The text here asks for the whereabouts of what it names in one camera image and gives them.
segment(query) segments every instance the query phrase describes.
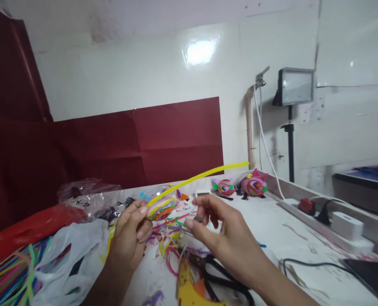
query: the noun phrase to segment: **pink pipe cleaner animal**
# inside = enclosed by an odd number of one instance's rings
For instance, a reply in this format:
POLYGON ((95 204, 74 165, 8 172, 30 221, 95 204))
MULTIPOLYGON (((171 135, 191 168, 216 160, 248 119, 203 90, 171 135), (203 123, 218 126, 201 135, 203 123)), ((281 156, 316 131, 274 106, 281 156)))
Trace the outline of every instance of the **pink pipe cleaner animal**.
POLYGON ((248 200, 248 196, 258 196, 260 198, 265 198, 264 192, 268 190, 267 183, 265 182, 265 178, 268 174, 263 174, 260 176, 259 171, 256 169, 254 170, 253 174, 247 175, 247 177, 243 178, 240 182, 240 186, 237 189, 237 195, 242 195, 242 189, 244 191, 244 195, 242 200, 248 200))
POLYGON ((233 183, 232 178, 219 180, 217 178, 212 178, 214 182, 213 189, 216 190, 216 194, 227 200, 232 201, 230 196, 236 191, 236 185, 233 183))

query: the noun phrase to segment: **yellow pipe cleaner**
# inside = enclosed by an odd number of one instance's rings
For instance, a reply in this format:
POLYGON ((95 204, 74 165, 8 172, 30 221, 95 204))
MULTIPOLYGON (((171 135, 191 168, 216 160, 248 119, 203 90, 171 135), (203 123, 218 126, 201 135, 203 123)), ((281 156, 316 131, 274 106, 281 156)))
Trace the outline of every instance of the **yellow pipe cleaner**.
POLYGON ((232 168, 237 168, 237 167, 244 167, 244 166, 248 166, 250 163, 249 162, 244 162, 244 163, 238 163, 238 164, 231 164, 231 165, 227 165, 227 166, 221 166, 221 167, 217 167, 217 168, 214 168, 214 169, 211 169, 209 171, 206 171, 206 172, 203 172, 201 174, 198 174, 190 179, 187 179, 186 181, 168 189, 168 190, 165 190, 164 192, 162 192, 160 195, 158 195, 157 197, 153 198, 151 201, 148 202, 148 207, 150 207, 151 205, 153 205, 156 201, 160 200, 161 198, 163 198, 164 196, 166 196, 168 193, 171 193, 172 191, 175 191, 179 188, 181 188, 182 186, 185 186, 189 183, 192 183, 193 181, 196 181, 197 179, 200 179, 200 178, 204 178, 205 176, 209 176, 213 173, 216 173, 216 172, 220 172, 220 171, 223 171, 223 170, 226 170, 226 169, 232 169, 232 168))

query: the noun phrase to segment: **scissor handle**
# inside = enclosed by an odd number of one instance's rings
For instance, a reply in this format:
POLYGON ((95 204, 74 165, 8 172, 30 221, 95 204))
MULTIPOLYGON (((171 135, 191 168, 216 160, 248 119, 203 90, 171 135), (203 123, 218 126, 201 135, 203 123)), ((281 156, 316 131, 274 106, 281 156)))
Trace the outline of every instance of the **scissor handle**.
MULTIPOLYGON (((247 290, 250 290, 250 288, 248 288, 246 285, 244 285, 243 283, 239 282, 237 279, 235 279, 221 264, 219 264, 216 260, 214 260, 214 257, 211 256, 211 255, 208 255, 206 258, 205 258, 205 263, 206 264, 210 264, 212 265, 217 271, 219 271, 220 273, 222 273, 224 276, 226 276, 229 280, 235 282, 236 284, 238 284, 239 286, 242 286, 244 287, 245 289, 247 290)), ((206 271, 206 265, 205 265, 205 272, 207 273, 207 275, 209 276, 213 276, 211 275, 209 272, 206 271)))
POLYGON ((202 270, 203 278, 205 279, 205 286, 206 289, 212 298, 212 300, 217 301, 217 296, 214 293, 212 287, 210 286, 209 282, 216 283, 218 285, 221 285, 226 288, 231 288, 237 292, 242 293, 250 306, 255 306, 254 299, 249 292, 249 288, 245 285, 243 285, 241 282, 236 280, 225 268, 223 268, 218 262, 216 262, 213 257, 206 257, 205 258, 205 264, 211 264, 216 270, 218 270, 220 273, 222 273, 224 276, 226 276, 229 280, 220 278, 218 276, 212 275, 206 270, 206 265, 204 269, 202 270))

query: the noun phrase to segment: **red plug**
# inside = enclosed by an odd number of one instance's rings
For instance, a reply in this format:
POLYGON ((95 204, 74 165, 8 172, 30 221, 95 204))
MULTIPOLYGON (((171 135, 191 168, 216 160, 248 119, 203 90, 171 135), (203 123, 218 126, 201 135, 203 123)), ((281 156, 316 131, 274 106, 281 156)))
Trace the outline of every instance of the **red plug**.
POLYGON ((301 199, 301 202, 298 204, 298 209, 305 212, 307 215, 315 215, 315 204, 308 199, 301 199))

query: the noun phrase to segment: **white plastic bag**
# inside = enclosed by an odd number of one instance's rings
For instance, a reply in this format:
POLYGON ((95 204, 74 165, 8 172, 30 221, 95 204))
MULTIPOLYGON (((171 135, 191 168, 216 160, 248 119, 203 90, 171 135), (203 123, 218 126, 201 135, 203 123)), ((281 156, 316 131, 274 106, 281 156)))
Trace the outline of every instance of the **white plastic bag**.
POLYGON ((32 305, 81 304, 104 267, 99 256, 106 257, 110 235, 107 228, 107 221, 96 219, 91 223, 72 223, 56 233, 49 249, 34 269, 35 277, 42 282, 42 288, 34 296, 32 305), (58 263, 52 265, 49 273, 37 271, 38 268, 55 260, 69 244, 70 250, 58 263), (78 273, 69 276, 74 264, 81 258, 83 261, 78 273))

